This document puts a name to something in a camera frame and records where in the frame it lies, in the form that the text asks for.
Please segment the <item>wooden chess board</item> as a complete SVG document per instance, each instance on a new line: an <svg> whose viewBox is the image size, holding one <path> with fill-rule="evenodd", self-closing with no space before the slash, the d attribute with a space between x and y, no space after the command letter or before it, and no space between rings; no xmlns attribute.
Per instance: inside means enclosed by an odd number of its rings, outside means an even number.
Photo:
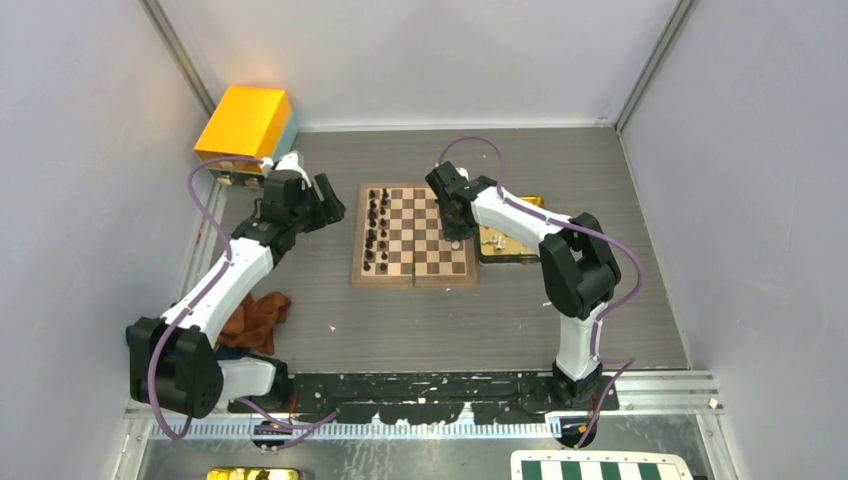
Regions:
<svg viewBox="0 0 848 480"><path fill-rule="evenodd" d="M366 183L358 192L351 283L355 287L474 285L473 242L453 250L425 183Z"/></svg>

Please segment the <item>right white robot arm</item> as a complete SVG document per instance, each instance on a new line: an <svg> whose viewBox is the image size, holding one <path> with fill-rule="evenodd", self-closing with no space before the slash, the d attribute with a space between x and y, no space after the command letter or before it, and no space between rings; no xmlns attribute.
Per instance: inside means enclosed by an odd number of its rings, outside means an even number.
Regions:
<svg viewBox="0 0 848 480"><path fill-rule="evenodd" d="M450 162L433 168L425 181L436 196L446 240L468 239L488 227L531 248L539 258L546 296L560 320L552 389L562 407L582 409L603 372L600 316L621 280L597 219L554 214L488 177L468 179Z"/></svg>

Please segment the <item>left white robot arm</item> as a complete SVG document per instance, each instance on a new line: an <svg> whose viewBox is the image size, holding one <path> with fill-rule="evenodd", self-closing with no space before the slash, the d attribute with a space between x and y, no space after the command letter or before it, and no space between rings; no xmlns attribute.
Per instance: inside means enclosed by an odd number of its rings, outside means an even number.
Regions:
<svg viewBox="0 0 848 480"><path fill-rule="evenodd" d="M306 174L298 151L258 164L287 176L266 180L257 213L224 236L222 256L182 300L127 331L130 396L158 413L200 419L242 397L252 397L269 413L290 403L282 362L259 355L219 360L214 345L226 321L297 236L341 221L345 207L325 174Z"/></svg>

